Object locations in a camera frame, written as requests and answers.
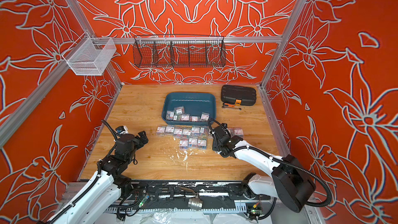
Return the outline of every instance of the wallpaper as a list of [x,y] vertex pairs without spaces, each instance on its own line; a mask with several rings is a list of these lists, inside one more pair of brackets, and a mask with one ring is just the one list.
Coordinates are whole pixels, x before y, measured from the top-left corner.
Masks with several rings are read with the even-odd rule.
[[307,0],[266,86],[292,155],[333,192],[327,223],[398,219],[396,15],[396,0]]
[[65,0],[0,0],[0,125],[83,33]]
[[[281,35],[296,0],[77,0],[98,37]],[[258,83],[276,44],[227,45],[226,67],[137,68],[131,45],[112,59],[122,82]]]
[[[83,33],[65,0],[0,0],[0,124]],[[57,82],[0,149],[0,223],[36,223],[76,181],[117,89],[110,75]]]
[[68,70],[57,82],[1,149],[0,223],[36,223],[54,214],[67,184],[78,180],[116,93],[107,72]]

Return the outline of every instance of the plastic storage bin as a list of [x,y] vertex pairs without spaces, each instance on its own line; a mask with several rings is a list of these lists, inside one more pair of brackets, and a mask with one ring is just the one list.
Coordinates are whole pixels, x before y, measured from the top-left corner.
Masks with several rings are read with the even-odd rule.
[[77,51],[67,59],[67,64],[76,75],[102,75],[116,52],[112,38],[102,49],[97,49],[89,38],[81,42]]
[[182,126],[207,126],[207,122],[168,121],[166,112],[174,107],[184,106],[185,113],[192,116],[200,116],[202,112],[208,112],[210,117],[216,119],[216,97],[210,93],[169,93],[164,100],[162,119],[167,124]]

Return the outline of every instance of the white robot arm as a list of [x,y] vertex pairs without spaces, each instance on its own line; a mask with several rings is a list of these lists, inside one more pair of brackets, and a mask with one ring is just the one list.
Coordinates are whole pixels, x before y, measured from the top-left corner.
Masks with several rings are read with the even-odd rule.
[[[213,129],[210,121],[216,122],[218,126]],[[271,177],[272,180],[269,177],[250,173],[242,181],[249,196],[250,194],[262,194],[277,197],[294,212],[300,212],[304,205],[325,207],[330,204],[332,195],[326,182],[303,169],[299,161],[292,155],[275,156],[250,145],[241,137],[231,137],[226,124],[220,124],[211,118],[208,123],[213,136],[212,149],[214,151],[222,157],[231,156],[244,160]],[[319,182],[326,191],[326,200],[323,202],[308,202],[316,189],[313,179]]]
[[[121,173],[129,163],[135,161],[135,151],[148,142],[147,136],[142,131],[139,136],[134,137],[128,134],[127,130],[123,131],[123,127],[116,129],[117,134],[105,121],[104,123],[114,135],[114,147],[103,160],[97,163],[98,171],[94,173],[90,181],[46,224],[92,224],[117,199],[131,195],[133,191],[131,179]],[[250,173],[242,181],[242,189],[246,197],[268,195],[279,198],[294,212],[300,212],[305,204],[324,207],[331,202],[331,191],[327,184],[303,169],[295,157],[275,156],[262,151],[238,136],[231,137],[226,125],[218,124],[219,126],[214,129],[210,126],[213,135],[213,150],[222,157],[231,156],[244,160],[269,176]],[[307,201],[316,189],[310,176],[325,188],[327,193],[325,201],[320,203]]]

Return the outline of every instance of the wooden table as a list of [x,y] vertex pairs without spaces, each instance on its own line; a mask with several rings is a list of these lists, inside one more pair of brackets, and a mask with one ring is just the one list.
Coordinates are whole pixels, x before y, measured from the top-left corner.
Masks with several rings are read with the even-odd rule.
[[[216,154],[211,150],[212,139],[207,141],[206,151],[188,149],[185,153],[179,150],[179,140],[174,140],[171,136],[156,136],[157,126],[165,124],[160,115],[168,93],[211,93],[216,97],[217,120],[220,123],[227,123],[228,127],[242,127],[246,141],[278,155],[259,93],[257,92],[254,106],[245,107],[242,111],[222,109],[221,87],[222,85],[124,85],[107,122],[113,128],[125,125],[129,133],[134,135],[144,130],[149,142],[136,152],[138,164],[131,163],[123,174],[132,179],[162,180],[242,180],[250,172],[265,175],[245,161],[223,158]],[[81,178],[92,177],[97,170],[96,162],[106,156],[113,144],[111,133],[104,128]]]

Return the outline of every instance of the clear plastic box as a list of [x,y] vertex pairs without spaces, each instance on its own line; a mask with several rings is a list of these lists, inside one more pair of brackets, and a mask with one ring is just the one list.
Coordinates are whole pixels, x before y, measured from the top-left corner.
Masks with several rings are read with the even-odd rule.
[[189,113],[181,114],[181,121],[189,121]]
[[208,138],[211,138],[211,139],[213,139],[213,135],[210,133],[210,128],[209,128],[209,131],[208,131],[207,137],[208,137]]
[[199,150],[207,149],[207,139],[206,138],[201,137],[198,139],[198,149]]
[[244,138],[242,127],[234,127],[234,135]]
[[228,131],[231,134],[231,137],[235,136],[234,129],[232,127],[228,127]]
[[206,122],[210,117],[210,114],[207,112],[202,112],[202,115],[200,117],[200,121],[201,122]]
[[181,115],[185,113],[185,108],[184,107],[174,107],[174,114],[176,115]]
[[184,127],[182,130],[182,137],[189,138],[191,136],[191,128]]
[[187,150],[188,149],[188,140],[180,140],[180,150]]
[[191,136],[200,136],[200,127],[199,126],[192,126]]
[[198,139],[197,138],[190,138],[188,142],[188,147],[192,149],[196,149],[198,147]]
[[174,119],[174,111],[167,111],[166,112],[166,119],[168,121],[172,121]]
[[200,127],[199,129],[199,136],[208,136],[209,134],[209,127]]
[[182,130],[183,130],[182,127],[177,127],[177,126],[175,126],[175,127],[174,127],[173,137],[174,137],[174,138],[181,138],[181,137],[182,137]]
[[166,131],[166,126],[158,126],[158,128],[156,130],[156,135],[163,137],[165,131]]
[[198,116],[191,116],[191,117],[189,117],[189,121],[198,122],[199,121],[199,117]]
[[181,115],[174,115],[173,121],[181,121]]
[[171,135],[173,135],[173,133],[174,133],[174,125],[167,125],[166,126],[166,131],[164,132],[164,134],[166,134],[166,135],[168,135],[168,136],[171,136]]

